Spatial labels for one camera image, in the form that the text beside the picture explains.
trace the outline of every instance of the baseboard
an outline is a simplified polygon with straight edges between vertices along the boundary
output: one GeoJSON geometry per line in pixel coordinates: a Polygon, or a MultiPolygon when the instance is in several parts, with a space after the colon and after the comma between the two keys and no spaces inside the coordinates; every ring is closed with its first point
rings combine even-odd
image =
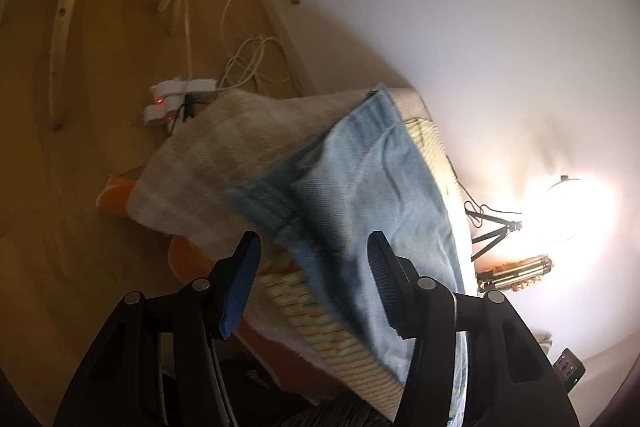
{"type": "Polygon", "coordinates": [[[276,7],[273,3],[273,0],[258,0],[260,4],[264,8],[267,17],[271,21],[273,25],[273,29],[276,32],[277,38],[282,43],[284,47],[284,52],[287,56],[287,60],[291,68],[294,70],[294,74],[297,77],[297,80],[302,88],[302,92],[305,96],[311,96],[313,94],[318,94],[318,90],[311,80],[311,76],[307,68],[298,53],[297,48],[295,47],[293,40],[287,31],[286,26],[284,25],[276,7]]]}

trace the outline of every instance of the black object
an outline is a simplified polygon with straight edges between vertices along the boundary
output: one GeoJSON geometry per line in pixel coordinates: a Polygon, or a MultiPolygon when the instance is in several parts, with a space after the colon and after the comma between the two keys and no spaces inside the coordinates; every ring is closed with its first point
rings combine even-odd
{"type": "MultiPolygon", "coordinates": [[[[459,295],[420,277],[382,232],[369,236],[367,255],[389,324],[416,339],[395,426],[446,426],[456,332],[467,331],[466,425],[578,427],[564,384],[502,293],[459,295]]],[[[152,299],[127,294],[78,367],[54,427],[237,427],[211,340],[238,327],[259,261],[260,239],[246,232],[207,279],[152,299]],[[174,334],[175,382],[160,372],[161,332],[174,334]]],[[[337,418],[329,412],[327,424],[337,418]]]]}
{"type": "Polygon", "coordinates": [[[246,232],[207,279],[152,299],[127,294],[79,365],[54,427],[167,425],[162,332],[174,334],[180,427],[235,425],[211,339],[226,339],[238,327],[259,262],[260,238],[246,232]]]}
{"type": "Polygon", "coordinates": [[[554,363],[554,369],[567,392],[571,391],[584,376],[584,364],[570,349],[565,349],[554,363]]]}
{"type": "MultiPolygon", "coordinates": [[[[182,111],[182,121],[186,122],[191,120],[191,118],[196,117],[196,108],[197,100],[192,94],[184,95],[184,110],[182,111]]],[[[180,116],[180,111],[177,112],[176,118],[180,116]]]]}
{"type": "Polygon", "coordinates": [[[225,360],[220,369],[241,427],[273,426],[309,409],[299,394],[281,391],[256,360],[225,360]]]}
{"type": "Polygon", "coordinates": [[[395,426],[447,424],[455,335],[467,331],[466,425],[578,427],[562,382],[503,293],[471,297],[420,277],[382,232],[369,236],[367,254],[389,325],[415,338],[395,426]]]}
{"type": "Polygon", "coordinates": [[[42,427],[14,391],[0,369],[0,425],[42,427]]]}
{"type": "Polygon", "coordinates": [[[390,427],[391,422],[367,402],[345,394],[315,407],[308,407],[271,427],[390,427]]]}
{"type": "Polygon", "coordinates": [[[482,241],[486,241],[487,239],[491,239],[495,237],[495,239],[490,242],[488,245],[483,247],[481,250],[476,252],[472,257],[471,261],[476,261],[482,255],[491,250],[495,245],[500,243],[505,237],[507,237],[508,233],[515,232],[516,230],[522,229],[522,221],[508,221],[507,219],[502,219],[501,217],[489,216],[488,214],[484,214],[482,212],[475,212],[473,210],[466,210],[466,215],[470,217],[477,217],[478,219],[485,219],[487,221],[493,221],[494,223],[499,223],[502,225],[499,229],[493,230],[492,232],[483,233],[478,237],[475,237],[471,240],[472,244],[482,243],[482,241]]]}

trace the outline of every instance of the white wall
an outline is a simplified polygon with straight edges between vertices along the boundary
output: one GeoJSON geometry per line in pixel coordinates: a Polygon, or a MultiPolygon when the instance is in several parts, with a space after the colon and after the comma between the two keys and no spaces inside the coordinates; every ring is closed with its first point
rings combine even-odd
{"type": "MultiPolygon", "coordinates": [[[[640,0],[273,2],[319,91],[418,89],[479,199],[519,207],[559,169],[613,191],[606,242],[555,251],[542,283],[510,295],[532,329],[552,332],[552,359],[571,347],[591,363],[572,392],[588,425],[640,349],[640,0]]],[[[538,252],[526,235],[502,246],[538,252]]]]}

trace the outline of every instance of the black cable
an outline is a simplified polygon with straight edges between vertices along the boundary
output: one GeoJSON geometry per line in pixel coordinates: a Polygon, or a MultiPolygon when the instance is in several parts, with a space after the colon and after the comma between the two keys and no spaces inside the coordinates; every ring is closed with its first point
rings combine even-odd
{"type": "Polygon", "coordinates": [[[222,369],[220,368],[220,361],[218,360],[218,353],[216,352],[216,344],[213,341],[213,338],[209,336],[207,339],[209,343],[209,349],[211,351],[211,360],[213,361],[213,371],[214,378],[218,383],[218,388],[220,390],[220,398],[222,399],[222,406],[219,407],[220,416],[223,416],[223,412],[226,413],[226,422],[225,424],[230,427],[238,427],[238,422],[236,421],[236,415],[234,414],[234,408],[231,406],[231,400],[229,400],[229,395],[226,392],[225,379],[222,375],[222,369]]]}
{"type": "MultiPolygon", "coordinates": [[[[496,210],[495,208],[490,207],[488,204],[478,204],[478,202],[474,199],[474,197],[469,193],[468,190],[466,190],[465,185],[463,185],[460,182],[460,179],[458,178],[458,174],[456,172],[456,170],[453,168],[453,163],[451,162],[451,158],[449,158],[449,156],[447,156],[447,161],[449,161],[449,166],[451,167],[451,170],[453,171],[453,175],[456,178],[456,181],[458,182],[458,185],[460,185],[460,188],[462,188],[462,190],[465,191],[465,194],[468,196],[468,200],[465,201],[464,206],[465,206],[465,212],[468,211],[473,211],[473,212],[477,212],[478,214],[485,214],[485,210],[489,210],[491,212],[495,212],[496,214],[517,214],[519,216],[522,216],[523,213],[522,212],[511,212],[510,210],[496,210]]],[[[482,224],[484,223],[484,220],[482,220],[481,217],[477,217],[477,216],[469,216],[467,214],[469,220],[471,220],[471,224],[476,228],[476,229],[480,229],[482,227],[482,224]]]]}
{"type": "Polygon", "coordinates": [[[180,107],[176,110],[175,112],[175,116],[172,118],[172,126],[171,129],[169,130],[169,136],[173,136],[174,135],[174,127],[175,127],[175,121],[178,120],[178,118],[180,118],[180,110],[182,108],[184,108],[186,105],[191,105],[191,104],[196,104],[196,105],[209,105],[209,103],[207,102],[193,102],[192,100],[189,100],[187,102],[182,102],[180,104],[180,107]]]}

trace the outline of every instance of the light bulb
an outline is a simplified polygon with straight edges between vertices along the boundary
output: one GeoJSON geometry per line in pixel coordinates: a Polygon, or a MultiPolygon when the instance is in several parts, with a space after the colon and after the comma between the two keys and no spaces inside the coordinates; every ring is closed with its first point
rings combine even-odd
{"type": "Polygon", "coordinates": [[[544,241],[568,241],[602,231],[612,220],[611,194],[596,182],[562,179],[533,204],[526,227],[544,241]]]}

